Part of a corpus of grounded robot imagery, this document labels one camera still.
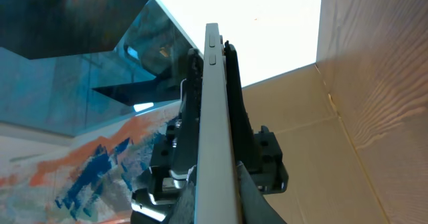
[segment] gray metal bar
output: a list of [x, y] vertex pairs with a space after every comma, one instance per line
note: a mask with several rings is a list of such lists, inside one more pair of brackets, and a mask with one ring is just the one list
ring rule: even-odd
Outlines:
[[207, 24], [195, 223], [241, 223], [219, 27]]

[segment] brown cardboard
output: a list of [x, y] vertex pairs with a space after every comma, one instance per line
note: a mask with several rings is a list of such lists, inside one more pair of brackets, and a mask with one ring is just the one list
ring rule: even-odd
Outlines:
[[288, 190], [267, 201], [288, 223], [386, 223], [314, 65], [243, 91], [255, 130], [276, 134]]
[[322, 0], [317, 66], [390, 223], [428, 223], [428, 0]]

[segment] bright light source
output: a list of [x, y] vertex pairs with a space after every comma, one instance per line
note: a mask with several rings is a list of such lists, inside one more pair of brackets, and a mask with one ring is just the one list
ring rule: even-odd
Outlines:
[[159, 213], [147, 207], [138, 206], [136, 203], [131, 203], [131, 205], [132, 205], [132, 209], [139, 210], [140, 213], [145, 214], [149, 217], [152, 217], [157, 221], [163, 221], [163, 219], [165, 219], [165, 215], [163, 213]]
[[153, 107], [153, 106], [154, 106], [153, 103], [136, 104], [136, 105], [134, 105], [134, 110], [136, 112], [140, 112], [141, 110], [145, 110], [145, 109]]
[[316, 61], [321, 0], [157, 1], [201, 51], [205, 25], [218, 23], [236, 47], [242, 86]]
[[136, 60], [140, 60], [140, 59], [138, 58], [138, 52], [137, 52], [137, 51], [135, 51], [135, 49], [133, 49], [133, 48], [131, 48], [131, 47], [128, 47], [128, 54], [129, 54], [129, 55], [131, 55], [134, 59], [136, 59]]

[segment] glass panel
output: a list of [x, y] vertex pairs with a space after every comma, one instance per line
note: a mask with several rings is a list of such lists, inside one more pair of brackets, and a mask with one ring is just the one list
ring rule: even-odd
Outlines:
[[75, 136], [179, 98], [191, 44], [156, 1], [0, 1], [0, 122]]

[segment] orange paint stroke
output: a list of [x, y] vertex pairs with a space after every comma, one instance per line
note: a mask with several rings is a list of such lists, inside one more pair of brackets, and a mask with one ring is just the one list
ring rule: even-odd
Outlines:
[[88, 142], [85, 145], [71, 151], [63, 158], [39, 162], [37, 164], [37, 171], [32, 176], [29, 185], [31, 187], [48, 185], [48, 183], [44, 181], [44, 176], [46, 174], [55, 172], [61, 166], [79, 166], [83, 164], [90, 156], [93, 155], [95, 149], [99, 145], [106, 147], [107, 151], [110, 152], [115, 146], [127, 138], [130, 138], [133, 143], [138, 144], [145, 136], [152, 134], [149, 130], [150, 127], [153, 127], [154, 125], [160, 126], [168, 120], [166, 117], [168, 114], [164, 114], [162, 115], [162, 118], [153, 121], [153, 119], [155, 119], [153, 114], [157, 116], [158, 113], [151, 112], [148, 113], [148, 115], [132, 117], [112, 137], [98, 137], [96, 140]]
[[8, 185], [13, 186], [17, 182], [17, 176], [15, 174], [12, 174], [8, 177], [0, 178], [0, 187]]

